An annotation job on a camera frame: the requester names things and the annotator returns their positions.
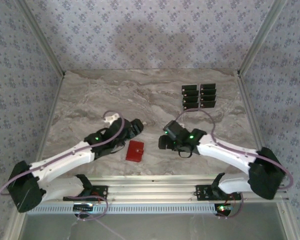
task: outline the marble tabletop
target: marble tabletop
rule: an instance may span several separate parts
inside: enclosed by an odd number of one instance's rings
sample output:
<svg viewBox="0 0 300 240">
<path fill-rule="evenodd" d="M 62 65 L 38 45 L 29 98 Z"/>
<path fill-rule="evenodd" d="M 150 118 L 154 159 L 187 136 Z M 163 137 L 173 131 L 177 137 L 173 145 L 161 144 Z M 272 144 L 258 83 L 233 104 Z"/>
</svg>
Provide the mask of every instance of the marble tabletop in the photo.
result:
<svg viewBox="0 0 300 240">
<path fill-rule="evenodd" d="M 237 172 L 211 157 L 194 155 L 180 158 L 177 152 L 160 150 L 162 128 L 182 111 L 181 86 L 216 83 L 216 105 L 207 108 L 216 122 L 216 136 L 246 148 L 256 144 L 240 96 L 234 72 L 230 69 L 151 69 L 67 71 L 43 151 L 43 159 L 54 156 L 82 141 L 97 130 L 108 127 L 102 121 L 107 110 L 120 111 L 132 121 L 144 124 L 134 140 L 144 142 L 142 161 L 126 161 L 126 147 L 94 162 L 81 165 L 66 175 L 90 177 L 129 175 L 208 175 Z M 186 113 L 180 118 L 188 130 L 212 129 L 202 112 Z"/>
</svg>

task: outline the patterned wallpaper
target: patterned wallpaper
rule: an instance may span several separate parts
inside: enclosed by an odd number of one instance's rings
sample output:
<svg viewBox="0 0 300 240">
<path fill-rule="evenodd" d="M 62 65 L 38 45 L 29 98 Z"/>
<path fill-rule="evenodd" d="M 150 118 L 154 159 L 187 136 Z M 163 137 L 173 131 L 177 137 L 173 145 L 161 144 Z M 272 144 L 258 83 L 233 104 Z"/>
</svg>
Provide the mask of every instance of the patterned wallpaper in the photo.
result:
<svg viewBox="0 0 300 240">
<path fill-rule="evenodd" d="M 0 0 L 0 186 L 35 160 L 59 80 L 13 0 Z M 0 239 L 13 207 L 0 197 Z"/>
<path fill-rule="evenodd" d="M 300 227 L 300 0 L 289 0 L 244 79 L 262 135 L 293 173 Z"/>
<path fill-rule="evenodd" d="M 239 69 L 273 0 L 26 0 L 62 68 Z"/>
</svg>

